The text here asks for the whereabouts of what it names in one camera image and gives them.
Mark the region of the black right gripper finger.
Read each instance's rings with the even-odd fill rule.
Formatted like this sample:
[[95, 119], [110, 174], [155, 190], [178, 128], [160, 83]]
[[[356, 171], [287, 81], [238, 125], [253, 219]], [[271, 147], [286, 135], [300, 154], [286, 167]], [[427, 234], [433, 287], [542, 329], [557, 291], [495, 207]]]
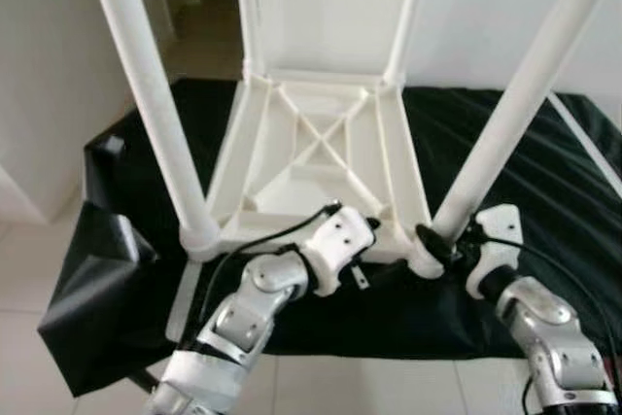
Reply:
[[438, 262], [454, 262], [455, 246], [452, 242], [445, 240], [430, 225], [417, 225], [416, 236], [422, 243], [424, 250]]

